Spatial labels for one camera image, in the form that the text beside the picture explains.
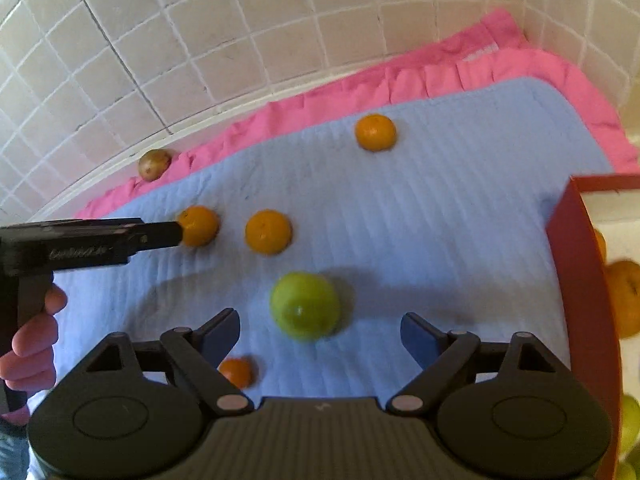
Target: green fruit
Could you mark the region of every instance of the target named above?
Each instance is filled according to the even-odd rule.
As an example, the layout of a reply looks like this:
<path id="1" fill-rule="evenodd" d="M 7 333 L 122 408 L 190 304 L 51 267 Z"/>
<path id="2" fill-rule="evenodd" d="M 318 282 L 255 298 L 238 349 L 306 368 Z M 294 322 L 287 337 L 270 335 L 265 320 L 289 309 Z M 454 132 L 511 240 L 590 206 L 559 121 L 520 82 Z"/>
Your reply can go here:
<path id="1" fill-rule="evenodd" d="M 319 274 L 290 272 L 271 291 L 271 315 L 295 339 L 329 335 L 340 319 L 340 310 L 334 287 Z"/>
<path id="2" fill-rule="evenodd" d="M 624 395 L 620 412 L 620 423 L 622 425 L 620 453 L 626 453 L 638 438 L 638 432 L 640 431 L 640 404 L 632 396 Z"/>
<path id="3" fill-rule="evenodd" d="M 626 462 L 618 462 L 616 480 L 638 480 L 636 471 Z"/>

